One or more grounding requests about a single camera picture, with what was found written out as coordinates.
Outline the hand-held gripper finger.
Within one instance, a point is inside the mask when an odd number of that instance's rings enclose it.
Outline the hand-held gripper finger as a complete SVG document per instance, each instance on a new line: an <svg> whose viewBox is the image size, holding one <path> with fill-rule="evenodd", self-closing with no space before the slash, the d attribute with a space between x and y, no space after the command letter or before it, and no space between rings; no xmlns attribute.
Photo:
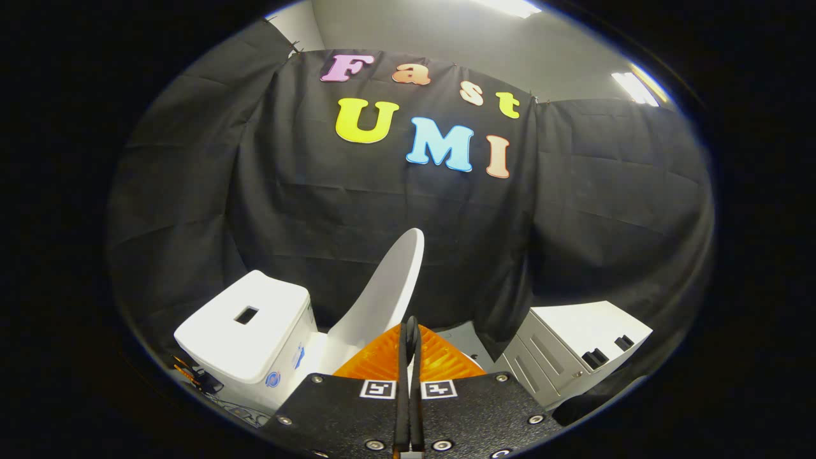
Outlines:
<svg viewBox="0 0 816 459"><path fill-rule="evenodd" d="M398 324L337 371L306 375L261 438L289 458L397 458L411 444L411 342Z"/></svg>
<svg viewBox="0 0 816 459"><path fill-rule="evenodd" d="M425 458L521 455L563 427L510 371L453 376L456 349L432 350L434 333L411 319L411 448Z"/></svg>

